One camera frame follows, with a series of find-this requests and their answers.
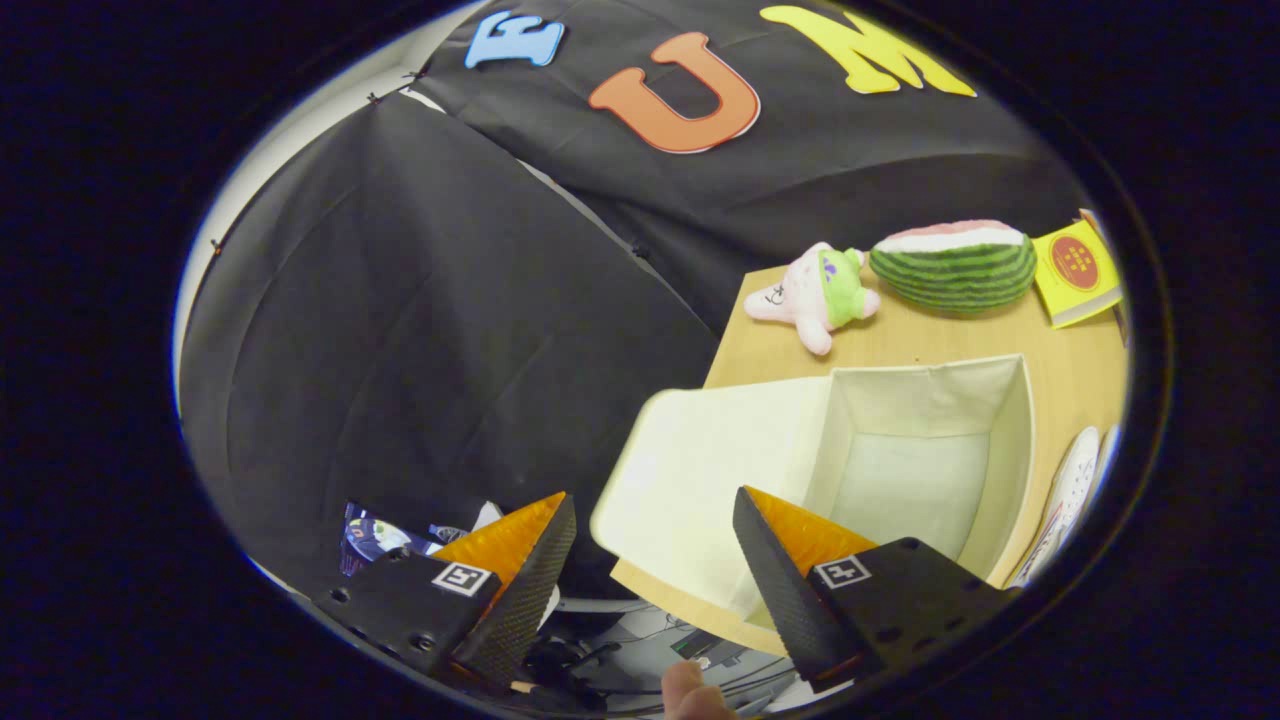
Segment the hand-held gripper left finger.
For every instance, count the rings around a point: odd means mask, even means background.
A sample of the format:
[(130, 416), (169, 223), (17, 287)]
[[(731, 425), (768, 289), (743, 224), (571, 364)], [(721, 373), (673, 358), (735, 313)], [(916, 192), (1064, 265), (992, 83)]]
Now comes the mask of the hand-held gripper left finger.
[(506, 691), (536, 639), (576, 534), (573, 498), (559, 492), (435, 553), (390, 550), (314, 605), (420, 676)]

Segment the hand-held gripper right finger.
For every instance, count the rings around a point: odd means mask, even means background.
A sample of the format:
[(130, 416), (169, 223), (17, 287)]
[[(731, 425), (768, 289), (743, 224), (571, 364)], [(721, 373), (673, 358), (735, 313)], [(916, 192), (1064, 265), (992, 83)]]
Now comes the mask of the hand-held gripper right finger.
[(1016, 596), (915, 537), (878, 544), (750, 486), (733, 533), (799, 676), (817, 692), (911, 671)]

